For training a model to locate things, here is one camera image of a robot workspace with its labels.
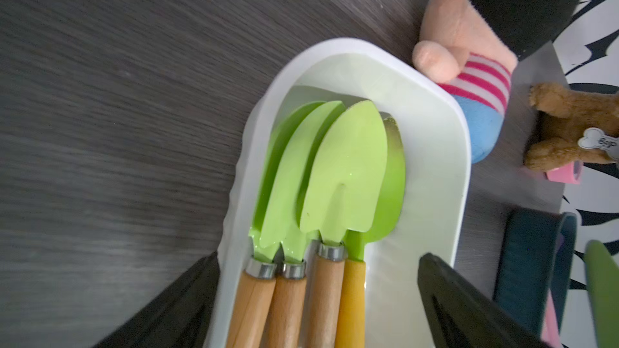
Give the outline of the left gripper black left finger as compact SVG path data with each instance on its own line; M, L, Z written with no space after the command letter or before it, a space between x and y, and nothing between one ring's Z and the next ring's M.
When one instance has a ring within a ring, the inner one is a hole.
M220 267L199 259L97 347L202 347L211 323Z

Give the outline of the green shovel yellow handle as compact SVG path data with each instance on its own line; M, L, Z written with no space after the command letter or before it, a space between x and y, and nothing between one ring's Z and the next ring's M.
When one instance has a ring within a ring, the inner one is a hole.
M365 248L389 235L398 223L406 190L406 156L395 119L384 120L388 156L385 175L370 229L364 233L349 230L344 237L343 285L336 330L336 347L365 346Z

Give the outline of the green shovel wooden handle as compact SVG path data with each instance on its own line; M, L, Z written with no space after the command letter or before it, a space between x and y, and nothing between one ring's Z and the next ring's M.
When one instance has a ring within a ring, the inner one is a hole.
M603 243L588 243L585 271L596 344L618 347L618 265Z
M258 347L261 343L277 282L277 264L274 258L280 249L278 242L269 247L260 244L272 186L280 159L293 133L301 122L322 104L316 101L298 107L280 122L270 135L256 208L249 230L253 251L240 276L227 335L228 347Z

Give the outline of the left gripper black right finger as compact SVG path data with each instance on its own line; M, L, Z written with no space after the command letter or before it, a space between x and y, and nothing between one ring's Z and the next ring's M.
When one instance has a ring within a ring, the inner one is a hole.
M418 287L436 347L545 347L441 258L419 260Z

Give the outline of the purple shovel pink handle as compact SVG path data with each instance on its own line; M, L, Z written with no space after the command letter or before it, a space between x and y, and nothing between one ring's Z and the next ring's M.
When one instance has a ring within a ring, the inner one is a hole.
M540 338L550 347L563 347L563 344L560 341L559 326L563 320L563 313L564 298L554 296L552 291L548 290Z

